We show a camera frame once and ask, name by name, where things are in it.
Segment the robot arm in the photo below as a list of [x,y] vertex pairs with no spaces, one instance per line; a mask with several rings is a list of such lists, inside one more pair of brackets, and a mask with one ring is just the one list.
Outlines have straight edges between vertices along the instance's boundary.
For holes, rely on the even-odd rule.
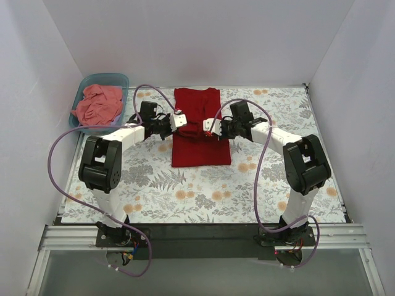
[[[212,132],[220,139],[234,139],[241,136],[259,144],[265,144],[269,123],[263,118],[254,119],[246,102],[230,105],[233,118],[216,120]],[[205,120],[203,128],[209,131],[213,118]],[[311,134],[301,137],[272,128],[268,145],[284,158],[286,179],[291,186],[289,201],[280,226],[292,223],[296,218],[309,214],[313,199],[325,181],[330,178],[331,170],[325,157],[320,140]],[[291,229],[307,226],[307,218],[291,226]]]
[[[85,143],[78,177],[92,191],[99,208],[120,221],[127,218],[117,190],[122,173],[122,154],[153,134],[159,134],[163,140],[186,125],[184,114],[157,114],[156,108],[156,103],[142,102],[139,113],[143,121],[141,126],[118,129],[105,136],[90,136]],[[135,125],[135,118],[136,115],[132,116],[126,126]],[[124,236],[121,232],[125,230],[108,217],[97,226],[104,232],[111,231],[111,228],[113,232],[119,232],[113,233],[113,237]]]

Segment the floral mat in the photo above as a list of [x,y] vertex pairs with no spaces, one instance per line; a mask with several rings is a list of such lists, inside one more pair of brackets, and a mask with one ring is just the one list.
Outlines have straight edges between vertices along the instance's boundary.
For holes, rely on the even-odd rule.
[[[123,122],[134,114],[129,91]],[[163,89],[174,103],[174,89]],[[142,100],[158,102],[170,112],[166,101],[152,90],[140,91]],[[263,106],[273,124],[290,133],[318,135],[316,122],[304,88],[221,89],[221,102],[245,98]],[[264,117],[251,107],[255,117]],[[225,108],[223,115],[230,115]],[[69,193],[97,205],[92,193],[78,180],[78,168],[85,140],[80,147]],[[123,154],[122,180],[118,185],[124,210],[132,223],[254,223],[252,187],[263,146],[246,139],[230,140],[230,166],[172,168],[172,137],[161,141],[153,136]],[[259,179],[258,206],[262,222],[277,223],[289,197],[281,157],[268,150]],[[311,214],[322,223],[345,222],[335,183],[321,188],[312,204]],[[63,223],[95,223],[102,215],[72,200],[67,200]]]

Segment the red towel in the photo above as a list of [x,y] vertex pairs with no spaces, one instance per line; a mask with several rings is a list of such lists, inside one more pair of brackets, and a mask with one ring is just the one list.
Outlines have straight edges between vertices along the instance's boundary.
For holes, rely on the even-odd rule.
[[71,113],[82,125],[110,125],[121,114],[122,88],[92,84],[87,86],[80,101]]
[[173,135],[172,166],[199,167],[201,165],[230,165],[228,140],[207,137],[203,132],[203,120],[214,118],[221,107],[220,91],[178,88],[174,90],[175,107],[186,115],[188,124]]

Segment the white backdrop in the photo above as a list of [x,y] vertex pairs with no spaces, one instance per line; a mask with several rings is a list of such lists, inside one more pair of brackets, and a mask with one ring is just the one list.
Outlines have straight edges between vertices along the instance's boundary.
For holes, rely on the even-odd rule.
[[[45,224],[60,194],[46,171],[49,146],[69,129],[82,76],[39,1],[0,2],[0,295],[25,295]],[[64,186],[76,139],[54,156]]]
[[309,82],[354,0],[44,0],[84,76],[132,85]]
[[395,295],[395,1],[355,0],[312,82],[312,105],[346,208]]

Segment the blue bin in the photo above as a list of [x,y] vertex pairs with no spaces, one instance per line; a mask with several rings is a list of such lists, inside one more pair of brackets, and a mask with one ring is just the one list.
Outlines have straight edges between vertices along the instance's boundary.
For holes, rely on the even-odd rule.
[[[84,80],[80,83],[80,87],[78,88],[77,95],[75,96],[72,110],[75,110],[78,103],[83,100],[83,98],[84,98],[84,95],[82,93],[83,90],[87,86],[92,85],[92,84],[112,85],[112,86],[122,87],[123,109],[122,109],[122,113],[120,114],[118,120],[114,123],[114,125],[121,125],[122,124],[122,117],[123,117],[123,114],[125,113],[125,106],[126,106],[126,101],[127,101],[127,97],[128,97],[129,79],[124,74],[119,74],[119,73],[98,73],[98,74],[93,74],[93,75],[90,75],[90,76],[84,78]],[[74,115],[70,114],[69,125],[72,128],[76,128],[76,127],[80,126],[80,122]],[[109,134],[115,130],[116,130],[115,128],[97,128],[97,129],[83,128],[83,129],[80,129],[80,131],[82,133],[92,134],[92,135]]]

